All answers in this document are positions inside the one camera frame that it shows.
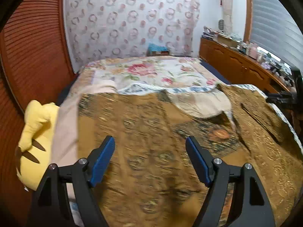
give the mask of plush ear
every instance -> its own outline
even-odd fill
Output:
[[[49,117],[48,110],[40,102],[33,100],[27,105],[24,114],[25,126],[18,143],[21,152],[31,148],[33,135],[42,128],[43,123],[47,122]]]
[[[54,110],[57,110],[57,108],[58,108],[58,106],[56,106],[56,104],[53,102],[44,104],[44,105],[42,105],[42,107],[44,109],[44,113],[48,114],[49,116],[52,112],[54,112]]]

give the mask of floral quilt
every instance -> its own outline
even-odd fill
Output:
[[[90,62],[85,68],[94,70],[92,84],[101,80],[113,80],[117,89],[135,82],[168,88],[214,87],[220,82],[210,72],[202,73],[200,67],[197,58],[158,56],[105,59]]]

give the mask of wooden cabinet door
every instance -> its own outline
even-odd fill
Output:
[[[252,84],[258,87],[260,90],[264,90],[268,76],[248,62],[246,66],[244,83]]]
[[[226,68],[226,49],[222,45],[213,43],[213,45],[211,45],[211,50],[208,52],[208,59],[208,63],[224,76],[222,72]]]
[[[201,39],[199,57],[205,61],[209,61],[209,42],[206,39]]]
[[[237,54],[229,52],[225,65],[222,75],[232,84],[243,84],[245,69],[247,69],[246,61]]]

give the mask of louvered wooden door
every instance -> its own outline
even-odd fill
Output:
[[[0,69],[0,225],[23,226],[31,193],[24,190],[16,176],[14,153],[24,123],[23,115],[5,82]]]
[[[24,110],[31,100],[54,102],[73,77],[62,0],[24,0],[0,38],[3,67]]]
[[[62,0],[24,0],[0,34],[0,51],[0,226],[25,226],[31,193],[14,162],[22,111],[32,99],[55,101],[73,78]]]

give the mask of window blind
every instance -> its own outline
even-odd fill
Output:
[[[303,35],[279,0],[252,0],[250,40],[303,73]]]

